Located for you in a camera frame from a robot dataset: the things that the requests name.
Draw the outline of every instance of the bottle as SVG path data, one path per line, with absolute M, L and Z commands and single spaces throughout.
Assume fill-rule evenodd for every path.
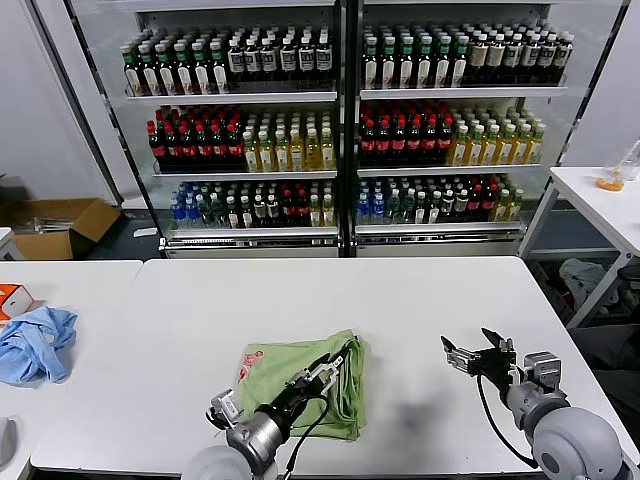
M 509 203 L 507 211 L 505 213 L 506 222 L 518 222 L 520 220 L 520 207 L 522 205 L 522 196 L 524 191 L 517 188 L 516 193 L 513 196 L 513 200 Z
M 258 133 L 258 139 L 260 140 L 260 161 L 262 162 L 263 172 L 274 172 L 277 170 L 275 164 L 273 145 L 269 139 L 269 134 L 265 130 L 261 130 Z
M 453 68 L 451 72 L 451 87 L 459 88 L 462 85 L 465 69 L 467 68 L 467 48 L 469 37 L 461 35 L 458 38 L 456 52 L 453 55 Z
M 458 127 L 458 134 L 456 135 L 456 141 L 453 148 L 449 150 L 449 157 L 447 165 L 450 167 L 461 167 L 463 159 L 465 158 L 465 151 L 467 149 L 467 132 L 469 127 L 466 125 L 460 125 Z
M 380 64 L 382 65 L 382 89 L 389 89 L 395 83 L 395 66 L 396 58 L 394 55 L 396 39 L 395 37 L 385 37 L 384 39 L 384 53 L 380 58 Z
M 147 135 L 149 136 L 149 147 L 151 148 L 151 153 L 158 161 L 159 164 L 164 163 L 167 159 L 167 147 L 162 141 L 160 135 L 158 135 L 158 131 L 153 123 L 153 120 L 149 120 L 147 122 Z
M 367 48 L 362 56 L 362 71 L 364 72 L 364 88 L 366 90 L 376 88 L 378 76 L 377 43 L 378 39 L 376 37 L 367 37 Z
M 500 66 L 502 65 L 502 59 L 504 57 L 505 44 L 504 34 L 498 33 L 495 39 L 489 43 L 489 50 L 487 51 L 486 75 L 485 83 L 491 85 L 497 85 L 499 83 Z
M 533 129 L 533 137 L 529 139 L 529 145 L 524 152 L 523 164 L 539 164 L 540 163 L 540 150 L 544 140 L 544 130 L 547 126 L 544 123 L 538 123 Z
M 502 222 L 505 219 L 505 213 L 509 207 L 509 190 L 503 188 L 500 191 L 500 198 L 496 201 L 491 214 L 489 215 L 490 222 Z
M 218 39 L 213 40 L 209 44 L 209 48 L 211 48 L 211 57 L 212 57 L 211 72 L 213 73 L 213 78 L 215 79 L 216 86 L 218 87 L 218 93 L 222 93 L 222 94 L 229 93 L 229 83 L 227 82 L 227 65 L 222 54 L 222 46 L 220 45 L 220 40 Z
M 480 163 L 478 165 L 493 165 L 493 159 L 496 155 L 499 132 L 500 127 L 498 125 L 491 125 L 491 127 L 489 127 L 489 135 L 487 135 L 482 142 L 482 150 L 480 151 Z
M 511 43 L 505 45 L 504 55 L 502 56 L 502 73 L 500 74 L 501 84 L 516 83 L 516 73 L 520 58 L 522 56 L 522 34 L 515 33 Z
M 304 166 L 304 150 L 302 148 L 302 141 L 300 140 L 300 131 L 298 129 L 292 129 L 291 132 L 291 164 L 294 172 L 302 172 Z
M 469 201 L 467 202 L 468 221 L 477 222 L 480 219 L 480 201 L 482 200 L 482 185 L 473 187 Z
M 331 140 L 331 129 L 322 129 L 322 170 L 333 170 L 336 168 L 333 153 L 333 142 Z
M 402 38 L 402 55 L 400 55 L 400 88 L 410 88 L 415 84 L 413 72 L 413 37 Z
M 122 59 L 124 60 L 124 75 L 127 77 L 127 82 L 129 82 L 131 94 L 134 97 L 142 97 L 144 95 L 142 88 L 143 82 L 140 81 L 138 76 L 134 53 L 131 47 L 129 45 L 121 46 L 120 53 L 122 53 Z
M 536 71 L 536 63 L 540 55 L 540 35 L 534 33 L 531 40 L 522 47 L 522 57 L 520 58 L 520 68 L 517 70 L 518 83 L 531 83 L 533 74 Z
M 431 79 L 431 42 L 433 39 L 423 34 L 420 36 L 420 55 L 418 56 L 418 73 L 416 88 L 427 88 Z
M 573 53 L 573 38 L 574 36 L 567 32 L 563 32 L 560 35 L 560 43 L 558 44 L 556 54 L 553 57 L 552 69 L 550 72 L 550 82 L 552 85 L 560 85 L 560 82 L 562 81 L 564 69 L 567 66 L 571 53 Z
M 436 223 L 438 221 L 438 215 L 440 215 L 441 204 L 442 204 L 442 192 L 440 192 L 440 190 L 435 190 L 431 197 L 431 205 L 429 206 L 428 223 Z
M 151 54 L 151 47 L 149 45 L 140 45 L 138 47 L 140 52 L 141 63 L 138 68 L 138 78 L 140 74 L 144 76 L 145 84 L 149 89 L 149 94 L 153 96 L 162 95 L 160 90 L 160 81 L 155 71 L 155 62 L 153 61 L 153 55 Z
M 187 57 L 186 46 L 184 43 L 176 43 L 173 46 L 176 52 L 176 71 L 182 85 L 182 92 L 185 95 L 194 95 L 194 82 L 191 76 L 191 64 Z
M 522 165 L 524 162 L 524 154 L 529 146 L 529 137 L 531 136 L 531 125 L 525 123 L 518 133 L 518 137 L 513 141 L 511 156 L 509 157 L 509 165 Z
M 449 47 L 451 45 L 451 37 L 443 35 L 440 38 L 440 48 L 435 58 L 435 80 L 434 88 L 445 87 L 447 73 L 449 72 Z

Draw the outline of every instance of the bottle label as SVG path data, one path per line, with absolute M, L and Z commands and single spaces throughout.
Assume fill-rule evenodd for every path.
M 369 60 L 364 67 L 364 71 L 365 71 L 364 82 L 365 82 L 365 88 L 367 90 L 372 90 L 376 86 L 377 68 L 378 68 L 378 63 L 373 60 Z
M 403 150 L 404 149 L 404 140 L 392 140 L 391 141 L 391 148 L 393 148 L 394 150 Z
M 516 67 L 520 63 L 520 55 L 522 47 L 517 45 L 508 45 L 504 50 L 502 64 L 505 67 Z
M 453 75 L 451 77 L 451 86 L 453 88 L 459 88 L 462 84 L 462 76 L 464 75 L 464 69 L 466 66 L 466 60 L 456 60 L 453 64 Z
M 196 77 L 203 95 L 211 95 L 211 85 L 209 85 L 209 74 L 204 67 L 196 67 Z
M 416 82 L 416 88 L 427 88 L 427 79 L 429 78 L 429 69 L 431 68 L 431 61 L 421 60 L 418 64 L 418 81 Z
M 313 50 L 298 50 L 298 56 L 300 58 L 300 70 L 303 72 L 310 72 L 315 66 L 315 55 Z
M 296 70 L 296 52 L 295 50 L 280 50 L 280 62 L 282 70 L 285 72 L 295 72 Z
M 431 150 L 436 148 L 436 139 L 435 138 L 423 138 L 422 139 L 422 149 L 423 150 Z
M 248 212 L 242 214 L 242 221 L 244 222 L 244 228 L 251 228 L 253 226 L 253 217 Z
M 464 143 L 459 143 L 456 145 L 456 149 L 453 152 L 454 167 L 459 167 L 462 165 L 462 158 L 464 157 L 465 150 L 466 150 L 466 145 Z
M 325 170 L 333 168 L 333 148 L 322 149 L 322 166 Z
M 167 154 L 167 149 L 164 145 L 160 145 L 159 147 L 153 147 L 151 149 L 154 157 L 164 157 Z
M 488 143 L 487 148 L 484 150 L 484 155 L 482 155 L 482 160 L 480 161 L 480 165 L 491 165 L 491 159 L 493 155 L 496 153 L 496 146 L 493 143 Z
M 189 73 L 189 69 L 186 67 L 179 67 L 178 76 L 180 77 L 184 94 L 193 95 L 193 84 L 191 83 L 191 74 Z
M 278 69 L 273 50 L 260 52 L 260 61 L 262 62 L 262 70 L 265 72 L 275 72 Z
M 229 58 L 229 70 L 231 73 L 244 72 L 244 54 L 242 52 L 229 51 L 227 58 Z
M 545 68 L 550 67 L 556 50 L 557 47 L 555 45 L 543 45 L 540 49 L 540 55 L 538 55 L 538 65 Z
M 227 85 L 227 74 L 224 71 L 224 67 L 221 67 L 220 65 L 213 67 L 213 75 L 216 77 L 218 92 L 229 93 L 229 86 Z
M 501 222 L 504 218 L 504 213 L 507 211 L 507 207 L 505 207 L 504 205 L 500 205 L 498 208 L 496 208 L 496 213 L 493 217 L 493 221 L 494 222 Z
M 140 79 L 138 78 L 138 73 L 131 68 L 127 68 L 124 71 L 127 80 L 129 81 L 129 85 L 131 86 L 131 93 L 133 93 L 134 97 L 141 97 L 143 95 L 142 85 L 140 84 Z
M 420 225 L 424 219 L 424 208 L 416 208 L 416 225 Z
M 382 88 L 391 88 L 391 82 L 393 81 L 393 68 L 395 64 L 387 60 L 382 64 Z
M 320 212 L 311 212 L 311 226 L 312 227 L 320 226 Z
M 231 228 L 238 228 L 238 215 L 236 213 L 229 214 L 229 224 Z
M 449 70 L 449 60 L 440 60 L 438 67 L 436 68 L 436 80 L 434 83 L 435 88 L 443 88 L 444 81 L 447 77 L 447 71 Z
M 420 139 L 418 140 L 407 140 L 407 149 L 416 151 L 420 147 Z
M 144 78 L 147 79 L 147 85 L 149 85 L 149 91 L 151 92 L 151 95 L 162 95 L 162 92 L 160 92 L 160 84 L 158 83 L 158 77 L 156 77 L 155 70 L 153 70 L 152 68 L 145 68 Z
M 260 159 L 262 160 L 262 170 L 265 172 L 273 171 L 273 167 L 271 165 L 271 152 L 268 150 L 262 150 L 260 152 Z
M 509 218 L 507 222 L 517 222 L 520 217 L 520 205 L 514 205 L 509 209 Z
M 507 164 L 512 146 L 513 145 L 511 143 L 505 143 L 504 145 L 502 145 L 502 148 L 500 149 L 500 153 L 498 154 L 498 165 Z
M 553 57 L 553 66 L 564 68 L 567 66 L 569 56 L 571 55 L 572 48 L 566 45 L 560 45 L 556 51 L 556 55 Z
M 504 55 L 504 45 L 491 45 L 487 53 L 486 64 L 490 67 L 499 67 L 502 65 L 502 56 Z
M 293 162 L 293 171 L 301 172 L 302 171 L 302 151 L 291 150 L 291 160 Z
M 331 70 L 331 49 L 330 48 L 318 48 L 316 50 L 316 64 L 318 70 L 321 72 L 328 72 Z
M 289 156 L 287 155 L 286 150 L 278 150 L 278 170 L 281 172 L 286 172 L 289 170 Z
M 411 81 L 411 70 L 413 69 L 413 62 L 411 60 L 405 60 L 400 65 L 400 88 L 409 88 Z
M 249 172 L 254 173 L 258 171 L 258 161 L 256 159 L 256 152 L 244 152 L 244 158 L 247 159 L 247 168 Z
M 429 210 L 429 223 L 436 223 L 438 219 L 438 214 L 440 213 L 439 208 L 432 208 Z

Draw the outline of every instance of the yellow bottle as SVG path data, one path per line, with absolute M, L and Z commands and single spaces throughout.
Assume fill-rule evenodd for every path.
M 307 130 L 306 161 L 305 170 L 322 170 L 322 151 L 318 145 L 318 132 L 315 127 Z
M 489 127 L 489 135 L 484 138 L 482 142 L 482 151 L 480 152 L 480 165 L 491 165 L 493 157 L 496 155 L 498 132 L 500 127 L 497 125 L 491 125 Z
M 251 173 L 262 172 L 262 162 L 256 155 L 253 135 L 251 132 L 244 132 L 242 139 L 244 140 L 244 158 L 247 160 L 247 170 Z
M 511 158 L 509 159 L 509 163 L 511 165 L 522 165 L 522 162 L 524 161 L 524 153 L 529 146 L 531 125 L 524 123 L 520 128 L 521 130 L 520 133 L 518 133 L 518 138 L 514 139 L 513 148 L 511 149 Z
M 278 170 L 280 172 L 290 172 L 289 145 L 287 145 L 287 137 L 284 134 L 284 130 L 276 132 L 276 157 L 278 158 Z
M 516 126 L 512 123 L 507 123 L 504 127 L 504 133 L 502 138 L 498 140 L 498 148 L 495 157 L 493 157 L 493 165 L 507 165 L 509 158 L 511 157 L 511 150 L 513 149 L 513 136 L 516 131 Z
M 542 137 L 544 136 L 545 128 L 547 128 L 547 126 L 544 123 L 538 123 L 533 129 L 533 137 L 529 140 L 527 151 L 524 152 L 525 164 L 540 163 L 540 150 L 544 142 Z
M 482 125 L 476 125 L 473 130 L 473 135 L 469 140 L 462 159 L 462 166 L 472 167 L 478 165 L 480 162 L 480 152 L 482 151 L 482 136 L 484 135 L 484 127 Z
M 333 153 L 333 142 L 331 141 L 331 129 L 322 128 L 322 170 L 334 170 L 336 168 L 335 156 Z
M 266 130 L 260 130 L 258 138 L 260 139 L 260 160 L 262 160 L 262 171 L 277 172 L 277 163 L 275 161 L 273 144 L 269 139 L 269 134 Z
M 458 127 L 458 134 L 456 135 L 453 148 L 449 149 L 449 158 L 447 159 L 447 165 L 450 167 L 462 166 L 462 160 L 464 159 L 464 153 L 467 150 L 467 132 L 469 127 L 466 125 L 460 125 Z

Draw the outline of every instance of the refrigerator shelf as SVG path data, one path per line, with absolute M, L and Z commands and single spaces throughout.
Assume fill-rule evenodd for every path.
M 416 168 L 360 168 L 360 178 L 371 177 L 417 177 L 422 175 L 468 175 L 487 173 L 524 173 L 535 171 L 540 164 L 490 165 L 474 167 L 416 167 Z
M 98 0 L 103 12 L 167 12 L 224 8 L 331 7 L 334 0 Z
M 272 93 L 227 93 L 216 95 L 175 95 L 127 97 L 131 105 L 238 105 L 246 103 L 321 103 L 334 102 L 337 92 L 272 92 Z
M 567 95 L 569 90 L 568 87 L 390 88 L 388 90 L 360 90 L 360 99 L 560 97 Z

